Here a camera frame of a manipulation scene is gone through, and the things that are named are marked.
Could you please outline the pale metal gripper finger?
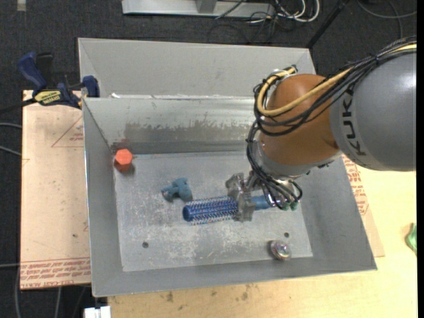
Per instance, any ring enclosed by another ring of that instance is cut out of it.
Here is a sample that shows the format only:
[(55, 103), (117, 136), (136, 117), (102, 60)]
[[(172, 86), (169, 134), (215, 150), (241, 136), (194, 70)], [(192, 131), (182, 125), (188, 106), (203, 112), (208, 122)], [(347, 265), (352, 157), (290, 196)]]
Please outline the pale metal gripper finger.
[(249, 193), (240, 193), (237, 198), (237, 212), (235, 220), (240, 222), (251, 221), (255, 212), (256, 203)]
[(226, 182), (225, 187), (227, 189), (228, 196), (239, 196), (241, 194), (247, 194), (248, 188), (246, 186), (246, 180), (244, 174), (233, 174)]

